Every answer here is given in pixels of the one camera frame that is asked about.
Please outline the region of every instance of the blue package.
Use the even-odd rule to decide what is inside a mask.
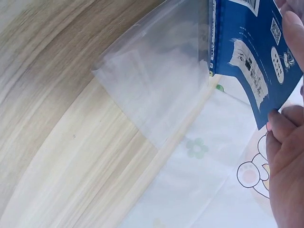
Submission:
[[[282,15],[273,0],[211,0],[211,74],[236,77],[258,129],[280,109],[303,73],[284,40]]]

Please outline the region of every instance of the wooden surface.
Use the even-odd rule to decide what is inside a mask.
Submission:
[[[158,151],[90,71],[160,2],[0,0],[0,228],[116,227],[166,162],[205,99]]]

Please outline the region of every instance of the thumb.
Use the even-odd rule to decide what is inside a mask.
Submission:
[[[283,34],[297,63],[304,71],[304,26],[301,19],[291,11],[287,11],[283,16]]]

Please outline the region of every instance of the transparent plastic film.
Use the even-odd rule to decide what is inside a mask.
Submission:
[[[108,94],[157,148],[209,89],[208,9],[208,0],[165,1],[94,66]]]

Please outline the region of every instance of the white sheet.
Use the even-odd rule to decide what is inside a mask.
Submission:
[[[289,104],[303,103],[301,85]],[[246,98],[234,96],[214,92],[120,228],[277,227],[263,164],[266,128],[258,132]]]

